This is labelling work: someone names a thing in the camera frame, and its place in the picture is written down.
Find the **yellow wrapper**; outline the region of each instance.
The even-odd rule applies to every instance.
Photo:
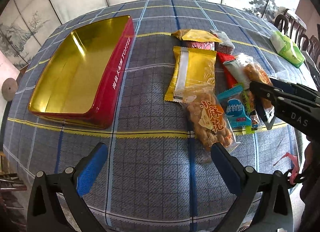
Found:
[[[180,29],[171,33],[171,36],[175,36],[179,40],[222,43],[222,41],[213,34],[200,29]]]
[[[175,91],[176,93],[177,91],[182,93],[185,87],[205,83],[214,86],[216,51],[175,46],[173,47],[173,54],[176,58],[176,66],[164,96],[165,101],[180,101],[175,99],[173,94]],[[179,90],[176,89],[177,79],[179,79]]]

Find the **table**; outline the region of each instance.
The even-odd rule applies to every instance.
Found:
[[[113,124],[106,130],[62,126],[32,115],[27,104],[44,67],[61,41],[83,25],[120,15],[134,21],[129,53]],[[124,231],[197,231],[214,228],[235,197],[213,163],[203,163],[201,145],[188,128],[181,106],[164,101],[180,42],[170,36],[182,28],[223,30],[235,53],[253,56],[270,76],[316,88],[303,64],[299,69],[279,57],[268,37],[273,25],[246,12],[195,0],[144,0],[90,12],[58,27],[34,56],[9,113],[4,152],[17,172],[32,183],[37,171],[47,174],[75,166],[98,142],[109,146],[107,163],[84,200],[107,228]],[[216,92],[226,90],[216,63]],[[293,127],[277,120],[272,130],[239,135],[233,156],[257,171],[291,168],[284,153],[297,154]],[[248,218],[259,203],[255,204]]]

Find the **green tissue package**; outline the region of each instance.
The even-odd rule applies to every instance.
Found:
[[[281,57],[289,61],[296,68],[302,65],[305,57],[292,39],[276,30],[270,36],[270,41]]]

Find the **pink wall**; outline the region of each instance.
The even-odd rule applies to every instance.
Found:
[[[300,0],[296,14],[307,25],[306,35],[310,38],[315,35],[318,38],[317,24],[320,24],[320,16],[310,0]]]
[[[16,69],[16,67],[0,51],[0,127],[4,109],[7,104],[7,101],[4,100],[1,93],[2,84],[9,77],[17,79],[18,75],[19,70]]]

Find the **blue label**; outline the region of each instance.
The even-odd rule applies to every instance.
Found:
[[[226,108],[226,115],[232,117],[238,117],[244,113],[244,108],[239,99],[233,98],[228,101]]]

